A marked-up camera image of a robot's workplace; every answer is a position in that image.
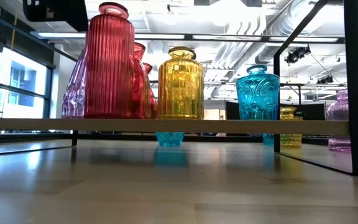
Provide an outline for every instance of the wooden shelf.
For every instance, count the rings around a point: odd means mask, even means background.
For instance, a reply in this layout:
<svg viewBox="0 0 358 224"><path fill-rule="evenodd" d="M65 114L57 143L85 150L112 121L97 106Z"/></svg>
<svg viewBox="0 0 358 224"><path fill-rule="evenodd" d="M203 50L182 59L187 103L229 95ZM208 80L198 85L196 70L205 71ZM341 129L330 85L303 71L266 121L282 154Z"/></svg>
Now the wooden shelf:
<svg viewBox="0 0 358 224"><path fill-rule="evenodd" d="M348 121L211 121L162 119L11 119L0 118L0 129L183 131L187 133L349 134Z"/></svg>

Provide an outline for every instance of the wall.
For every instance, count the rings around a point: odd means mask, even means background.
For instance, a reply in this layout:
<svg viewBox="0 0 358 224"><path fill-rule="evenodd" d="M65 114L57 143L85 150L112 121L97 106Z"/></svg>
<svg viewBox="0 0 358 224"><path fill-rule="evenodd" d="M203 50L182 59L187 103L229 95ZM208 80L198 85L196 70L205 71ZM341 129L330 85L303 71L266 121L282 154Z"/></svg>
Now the wall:
<svg viewBox="0 0 358 224"><path fill-rule="evenodd" d="M56 48L63 50L61 44L56 45ZM74 61L66 58L55 52L53 57L53 64L56 66L52 73L52 91L50 100L50 118L62 117L62 100L71 73L75 66Z"/></svg>

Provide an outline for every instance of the blue glass vase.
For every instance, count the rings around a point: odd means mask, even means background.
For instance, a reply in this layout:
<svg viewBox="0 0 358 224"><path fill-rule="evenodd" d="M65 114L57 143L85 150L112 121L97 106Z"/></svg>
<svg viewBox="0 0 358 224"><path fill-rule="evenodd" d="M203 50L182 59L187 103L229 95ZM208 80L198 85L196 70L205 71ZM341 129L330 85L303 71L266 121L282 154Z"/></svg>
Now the blue glass vase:
<svg viewBox="0 0 358 224"><path fill-rule="evenodd" d="M280 79L266 71L265 65L254 65L247 69L248 76L237 80L240 119L277 119ZM263 139L265 145L273 146L273 134L264 134Z"/></svg>
<svg viewBox="0 0 358 224"><path fill-rule="evenodd" d="M180 146L185 133L179 132L156 132L157 141L160 146Z"/></svg>

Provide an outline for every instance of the ceiling light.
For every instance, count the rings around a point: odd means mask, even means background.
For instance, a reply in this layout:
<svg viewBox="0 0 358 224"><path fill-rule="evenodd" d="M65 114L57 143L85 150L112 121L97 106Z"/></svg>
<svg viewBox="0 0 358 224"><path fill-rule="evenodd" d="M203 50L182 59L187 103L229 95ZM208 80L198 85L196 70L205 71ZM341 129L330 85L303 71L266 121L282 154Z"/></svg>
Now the ceiling light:
<svg viewBox="0 0 358 224"><path fill-rule="evenodd" d="M76 32L30 32L40 39L82 39L85 33Z"/></svg>
<svg viewBox="0 0 358 224"><path fill-rule="evenodd" d="M183 40L184 35L181 34L135 34L135 39L140 40L150 40L150 39L174 39L174 40Z"/></svg>
<svg viewBox="0 0 358 224"><path fill-rule="evenodd" d="M307 47L297 47L294 51L290 51L288 53L288 56L286 56L284 58L284 61L287 64L291 64L291 63L297 63L297 61L299 61L299 59L302 59L305 57L305 55L310 54L310 48L309 46Z"/></svg>
<svg viewBox="0 0 358 224"><path fill-rule="evenodd" d="M269 41L286 41L288 37L271 37ZM294 42L337 42L336 37L296 37Z"/></svg>
<svg viewBox="0 0 358 224"><path fill-rule="evenodd" d="M76 32L31 32L32 35L40 39L84 39L85 33ZM185 35L182 34L135 34L135 39L172 39L183 40Z"/></svg>
<svg viewBox="0 0 358 224"><path fill-rule="evenodd" d="M266 43L265 44L267 47L281 47L283 44L282 43ZM290 44L289 47L307 47L307 44Z"/></svg>
<svg viewBox="0 0 358 224"><path fill-rule="evenodd" d="M193 35L195 40L248 40L259 41L260 37L253 37L250 35Z"/></svg>

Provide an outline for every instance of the glass pane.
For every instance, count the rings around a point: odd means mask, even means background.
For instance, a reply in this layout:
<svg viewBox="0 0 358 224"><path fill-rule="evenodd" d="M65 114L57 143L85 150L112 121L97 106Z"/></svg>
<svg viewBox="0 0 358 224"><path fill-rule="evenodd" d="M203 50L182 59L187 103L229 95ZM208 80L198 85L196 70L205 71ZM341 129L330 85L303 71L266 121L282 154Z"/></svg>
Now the glass pane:
<svg viewBox="0 0 358 224"><path fill-rule="evenodd" d="M0 53L0 83L45 94L47 68L27 57L4 49Z"/></svg>
<svg viewBox="0 0 358 224"><path fill-rule="evenodd" d="M0 118L42 118L44 99L0 88Z"/></svg>

